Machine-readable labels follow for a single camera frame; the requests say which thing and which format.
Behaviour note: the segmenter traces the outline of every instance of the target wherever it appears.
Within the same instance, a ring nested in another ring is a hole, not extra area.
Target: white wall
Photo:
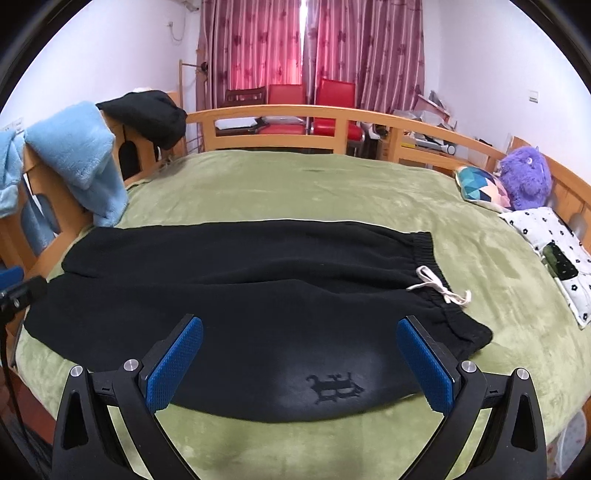
[[[195,62],[198,35],[199,12],[172,0],[93,0],[35,58],[0,112],[0,128],[19,117],[26,127],[82,100],[138,87],[177,90],[178,61]],[[194,84],[186,95],[194,106]]]
[[[439,92],[459,132],[500,149],[516,135],[591,183],[591,95],[558,47],[509,0],[440,1]]]
[[[431,90],[439,91],[441,69],[440,0],[423,0],[423,34],[425,46],[425,96],[428,97]]]

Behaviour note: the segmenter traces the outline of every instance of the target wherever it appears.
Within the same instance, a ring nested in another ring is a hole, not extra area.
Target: air conditioner
[[[178,4],[182,4],[187,7],[190,12],[196,12],[201,7],[201,0],[174,0]]]

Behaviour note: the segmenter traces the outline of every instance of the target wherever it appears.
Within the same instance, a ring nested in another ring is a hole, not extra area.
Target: wooden bed frame
[[[175,93],[169,95],[178,102],[178,95]],[[318,135],[234,135],[218,137],[216,135],[215,120],[267,115],[332,118],[336,121],[335,135],[334,137]],[[123,126],[107,116],[105,120],[116,136],[113,156],[118,163],[117,152],[124,141]],[[496,163],[505,157],[505,153],[455,132],[393,115],[356,109],[315,105],[254,105],[201,111],[191,113],[187,118],[188,124],[201,124],[205,151],[221,148],[289,147],[326,149],[337,154],[344,154],[346,151],[347,125],[349,121],[362,121],[388,127],[387,160],[390,162],[402,161],[405,164],[433,168],[448,175],[453,175],[453,171],[459,166],[469,164],[466,160],[450,158],[449,156],[406,146],[408,145],[408,137],[405,136],[406,132],[419,132],[477,151],[485,156],[485,165],[481,167],[486,168],[488,171],[493,171]],[[125,181],[125,184],[129,185],[154,173],[160,168],[161,161],[155,162],[151,142],[132,128],[126,127],[125,133],[126,138],[132,140],[137,146],[141,166],[141,171],[137,175]],[[527,143],[515,138],[511,148],[523,145],[527,145]],[[174,147],[172,153],[176,156],[186,154],[184,139]],[[554,177],[554,195],[556,198],[554,208],[557,213],[567,222],[570,222],[575,216],[582,216],[587,225],[591,225],[591,186],[553,159],[548,158],[548,162]],[[7,267],[20,265],[27,277],[34,275],[47,276],[82,229],[92,223],[92,216],[74,199],[61,177],[43,164],[35,152],[27,146],[25,146],[24,151],[24,165],[31,192],[46,196],[53,207],[61,231],[39,256],[33,253],[21,227],[21,212],[27,201],[25,191],[27,187],[23,182],[20,185],[18,212],[0,219],[0,258]],[[587,249],[591,249],[591,229],[584,234],[582,242]],[[14,335],[16,333],[18,321],[19,319],[8,326],[9,334]]]

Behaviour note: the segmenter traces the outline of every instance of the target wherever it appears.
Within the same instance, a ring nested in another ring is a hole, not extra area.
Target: bed
[[[278,114],[334,118],[335,136],[216,137],[216,119]],[[348,120],[390,127],[389,161],[345,156]],[[465,203],[454,181],[442,174],[450,174],[462,161],[402,146],[403,132],[419,131],[476,150],[488,158],[487,170],[504,157],[502,152],[420,122],[342,108],[247,106],[193,113],[188,121],[201,123],[206,152],[158,171],[153,161],[141,161],[142,172],[128,182],[130,204],[120,228],[293,218],[357,220],[399,231],[430,231],[436,260],[452,288],[472,290],[474,300],[467,313],[494,332],[492,343],[475,355],[475,362],[483,371],[507,374],[518,366],[530,371],[548,442],[588,398],[589,330],[579,330],[554,281],[519,234],[496,213]],[[108,124],[117,135],[116,122]],[[146,142],[140,137],[136,141]],[[147,152],[148,146],[138,150]],[[243,147],[323,148],[333,154],[216,151]],[[401,160],[417,166],[397,164]],[[590,187],[551,159],[550,167],[559,215],[567,220],[591,219]],[[30,151],[25,152],[25,169],[33,193],[44,193],[51,200],[61,233],[35,257],[18,219],[2,219],[0,255],[7,266],[19,264],[28,275],[55,277],[60,274],[60,258],[84,234],[90,220],[59,177]],[[588,247],[591,232],[582,241]],[[13,334],[17,328],[18,321],[9,326]],[[21,378],[55,416],[73,364],[26,329],[16,359]],[[112,413],[130,462],[146,475],[121,418],[117,411]],[[177,406],[157,416],[204,479],[397,478],[441,420],[420,395],[367,413],[313,423],[250,423]],[[468,465],[485,421],[484,412],[453,475]]]

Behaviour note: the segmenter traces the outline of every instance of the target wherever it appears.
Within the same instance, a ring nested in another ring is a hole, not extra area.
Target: screw
[[[136,368],[138,368],[138,366],[139,366],[139,362],[135,358],[132,358],[131,360],[127,360],[123,364],[124,370],[126,370],[128,372],[134,371]]]
[[[80,365],[76,365],[75,367],[72,367],[72,370],[70,370],[70,375],[73,377],[79,377],[82,375],[83,371],[84,368],[82,368]]]
[[[464,360],[462,362],[462,370],[464,370],[464,372],[468,372],[469,374],[474,373],[476,371],[476,364],[474,362],[470,362],[469,360]]]
[[[525,368],[518,368],[517,376],[522,380],[527,380],[530,377],[530,373]]]

